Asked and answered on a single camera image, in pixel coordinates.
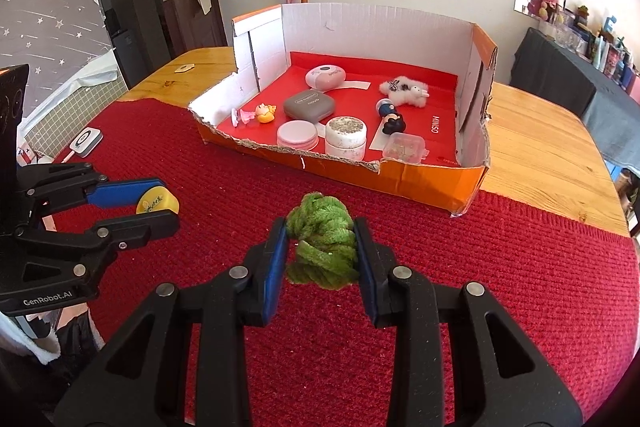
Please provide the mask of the white charger pad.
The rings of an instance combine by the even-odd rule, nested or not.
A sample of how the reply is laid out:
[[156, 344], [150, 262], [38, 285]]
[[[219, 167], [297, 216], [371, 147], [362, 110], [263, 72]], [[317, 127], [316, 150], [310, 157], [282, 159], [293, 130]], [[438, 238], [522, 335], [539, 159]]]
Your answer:
[[87, 127], [70, 142], [70, 150], [81, 158], [86, 158], [101, 143], [103, 133], [101, 130]]

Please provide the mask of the small wooden tag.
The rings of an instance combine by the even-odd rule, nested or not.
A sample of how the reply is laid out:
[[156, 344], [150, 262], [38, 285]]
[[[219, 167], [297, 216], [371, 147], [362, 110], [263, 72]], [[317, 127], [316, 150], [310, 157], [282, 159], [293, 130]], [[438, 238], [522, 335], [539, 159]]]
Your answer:
[[190, 70], [194, 69], [195, 64], [182, 64], [175, 69], [175, 74], [181, 74], [182, 72], [190, 72]]

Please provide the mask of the dark blue boy figurine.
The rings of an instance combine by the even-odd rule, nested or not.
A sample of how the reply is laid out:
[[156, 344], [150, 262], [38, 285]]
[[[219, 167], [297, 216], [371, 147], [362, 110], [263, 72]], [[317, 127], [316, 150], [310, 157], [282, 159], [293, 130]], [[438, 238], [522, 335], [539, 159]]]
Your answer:
[[404, 117], [389, 98], [382, 98], [376, 103], [376, 111], [381, 117], [382, 132], [385, 135], [404, 133], [406, 123]]

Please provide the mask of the green knitted yarn toy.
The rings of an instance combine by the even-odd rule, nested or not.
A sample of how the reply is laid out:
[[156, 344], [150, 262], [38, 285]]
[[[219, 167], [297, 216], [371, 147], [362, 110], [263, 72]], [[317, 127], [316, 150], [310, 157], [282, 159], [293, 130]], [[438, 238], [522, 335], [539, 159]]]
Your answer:
[[314, 284], [328, 291], [359, 279], [354, 220], [336, 197], [306, 194], [286, 217], [286, 234], [296, 243], [286, 278], [297, 285]]

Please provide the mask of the white glitter jar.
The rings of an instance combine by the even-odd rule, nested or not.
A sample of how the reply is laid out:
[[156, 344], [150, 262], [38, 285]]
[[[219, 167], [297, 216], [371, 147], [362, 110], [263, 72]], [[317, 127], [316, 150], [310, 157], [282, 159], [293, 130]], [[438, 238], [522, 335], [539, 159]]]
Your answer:
[[337, 116], [326, 123], [324, 149], [330, 156], [363, 160], [367, 150], [367, 126], [359, 118]]

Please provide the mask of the grey eye shadow case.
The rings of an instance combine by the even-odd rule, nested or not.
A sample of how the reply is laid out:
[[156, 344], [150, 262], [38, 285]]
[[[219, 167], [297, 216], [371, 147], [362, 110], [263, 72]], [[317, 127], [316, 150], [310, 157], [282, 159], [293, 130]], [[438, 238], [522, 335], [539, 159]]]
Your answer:
[[318, 124], [334, 113], [335, 101], [319, 90], [308, 89], [287, 98], [283, 110], [288, 118]]

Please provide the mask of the pink rabbit plush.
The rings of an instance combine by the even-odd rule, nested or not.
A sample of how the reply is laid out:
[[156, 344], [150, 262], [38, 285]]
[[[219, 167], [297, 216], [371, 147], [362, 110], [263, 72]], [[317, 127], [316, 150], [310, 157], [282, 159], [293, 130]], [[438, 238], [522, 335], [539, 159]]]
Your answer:
[[530, 0], [527, 5], [529, 15], [548, 22], [558, 8], [559, 0]]

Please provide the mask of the pink round compact case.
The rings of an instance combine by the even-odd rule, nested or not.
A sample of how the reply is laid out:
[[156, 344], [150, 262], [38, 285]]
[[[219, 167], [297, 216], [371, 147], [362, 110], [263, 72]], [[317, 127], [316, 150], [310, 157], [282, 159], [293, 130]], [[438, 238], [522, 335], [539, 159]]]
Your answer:
[[305, 75], [306, 85], [322, 92], [337, 89], [346, 81], [346, 72], [340, 66], [320, 65]]

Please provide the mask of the dark cloth covered side table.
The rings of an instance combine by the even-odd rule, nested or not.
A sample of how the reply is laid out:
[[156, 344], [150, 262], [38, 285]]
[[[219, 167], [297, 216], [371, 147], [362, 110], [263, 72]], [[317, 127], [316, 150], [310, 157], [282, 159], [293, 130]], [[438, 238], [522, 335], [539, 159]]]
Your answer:
[[567, 109], [605, 160], [639, 171], [639, 104], [590, 63], [529, 28], [514, 54], [510, 85]]

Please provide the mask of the white orange cardboard box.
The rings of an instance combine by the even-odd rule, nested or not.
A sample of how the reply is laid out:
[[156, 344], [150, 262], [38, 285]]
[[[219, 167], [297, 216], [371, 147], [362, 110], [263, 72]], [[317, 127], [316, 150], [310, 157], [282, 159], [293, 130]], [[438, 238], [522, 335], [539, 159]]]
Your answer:
[[[460, 216], [490, 166], [487, 105], [497, 45], [480, 25], [390, 6], [282, 4], [233, 22], [235, 71], [190, 103], [207, 142], [335, 181], [405, 197]], [[363, 160], [330, 156], [322, 145], [294, 150], [235, 138], [218, 129], [232, 108], [254, 100], [291, 66], [293, 52], [359, 57], [449, 72], [456, 88], [457, 167], [406, 164], [382, 156], [381, 124]]]

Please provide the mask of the wooden table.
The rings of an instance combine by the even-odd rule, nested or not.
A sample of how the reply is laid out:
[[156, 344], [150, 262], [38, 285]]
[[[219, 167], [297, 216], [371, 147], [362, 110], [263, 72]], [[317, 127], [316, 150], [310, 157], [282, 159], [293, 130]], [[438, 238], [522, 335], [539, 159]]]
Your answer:
[[[175, 74], [182, 64], [190, 72]], [[186, 107], [235, 71], [230, 46], [186, 51], [120, 99], [154, 98]], [[608, 168], [574, 114], [543, 98], [494, 83], [488, 107], [490, 168], [482, 189], [558, 216], [627, 236], [625, 213]]]

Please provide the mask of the blonde girl pink dress figurine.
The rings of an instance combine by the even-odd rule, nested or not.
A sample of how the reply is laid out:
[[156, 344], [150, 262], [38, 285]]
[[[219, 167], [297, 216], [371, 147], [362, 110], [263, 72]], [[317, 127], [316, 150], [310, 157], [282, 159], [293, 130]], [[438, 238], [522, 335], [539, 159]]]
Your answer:
[[230, 113], [231, 124], [238, 127], [239, 124], [248, 126], [252, 121], [258, 124], [270, 124], [276, 119], [277, 106], [260, 103], [253, 110], [232, 108]]

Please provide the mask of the small clear plastic box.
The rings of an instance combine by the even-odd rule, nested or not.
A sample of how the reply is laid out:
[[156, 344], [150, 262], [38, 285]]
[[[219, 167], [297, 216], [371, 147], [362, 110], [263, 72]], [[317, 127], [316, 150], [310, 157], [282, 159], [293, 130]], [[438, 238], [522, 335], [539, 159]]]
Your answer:
[[421, 164], [427, 158], [428, 150], [422, 136], [396, 132], [388, 138], [382, 156], [406, 164]]

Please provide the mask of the white fluffy star plush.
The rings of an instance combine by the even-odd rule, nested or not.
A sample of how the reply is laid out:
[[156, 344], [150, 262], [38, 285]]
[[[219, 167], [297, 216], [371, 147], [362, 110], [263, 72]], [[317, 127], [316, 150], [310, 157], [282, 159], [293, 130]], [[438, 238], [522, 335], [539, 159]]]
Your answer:
[[423, 108], [430, 97], [426, 83], [406, 76], [398, 76], [392, 80], [384, 81], [378, 86], [378, 89], [396, 107], [411, 105]]

